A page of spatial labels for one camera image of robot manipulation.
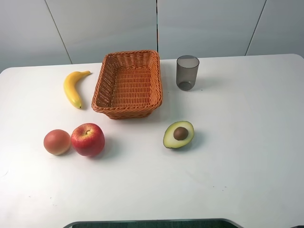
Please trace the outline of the grey translucent plastic cup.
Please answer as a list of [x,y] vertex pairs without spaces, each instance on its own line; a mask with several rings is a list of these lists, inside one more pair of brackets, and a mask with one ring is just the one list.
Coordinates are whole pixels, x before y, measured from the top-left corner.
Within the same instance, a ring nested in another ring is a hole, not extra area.
[[191,90],[196,82],[200,61],[195,56],[183,55],[176,61],[176,85],[182,91]]

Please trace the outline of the yellow banana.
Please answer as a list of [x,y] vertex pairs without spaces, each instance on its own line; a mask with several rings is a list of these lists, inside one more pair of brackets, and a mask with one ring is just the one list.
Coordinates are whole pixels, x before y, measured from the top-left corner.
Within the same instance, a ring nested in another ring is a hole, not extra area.
[[90,71],[83,71],[83,72],[75,71],[70,73],[64,80],[64,84],[63,84],[64,92],[71,105],[74,106],[75,108],[78,109],[82,108],[82,100],[76,90],[76,84],[80,79],[90,74],[91,74]]

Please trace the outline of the orange wicker basket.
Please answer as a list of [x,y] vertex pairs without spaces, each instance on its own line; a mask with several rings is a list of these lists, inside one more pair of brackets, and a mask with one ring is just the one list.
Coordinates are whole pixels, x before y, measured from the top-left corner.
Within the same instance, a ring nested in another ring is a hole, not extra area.
[[91,103],[95,112],[115,120],[143,118],[162,101],[157,51],[122,51],[104,57]]

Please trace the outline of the halved avocado with pit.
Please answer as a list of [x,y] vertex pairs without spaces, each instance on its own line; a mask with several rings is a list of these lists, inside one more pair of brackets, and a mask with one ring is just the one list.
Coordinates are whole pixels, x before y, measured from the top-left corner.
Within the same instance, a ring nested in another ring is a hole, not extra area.
[[168,149],[186,146],[194,137],[194,127],[188,121],[172,123],[164,133],[163,145]]

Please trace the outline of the red apple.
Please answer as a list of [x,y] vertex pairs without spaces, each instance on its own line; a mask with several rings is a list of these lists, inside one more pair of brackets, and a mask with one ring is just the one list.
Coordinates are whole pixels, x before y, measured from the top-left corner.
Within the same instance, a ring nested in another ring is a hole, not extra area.
[[98,125],[95,123],[84,123],[72,132],[71,143],[78,154],[94,157],[99,155],[103,150],[105,137]]

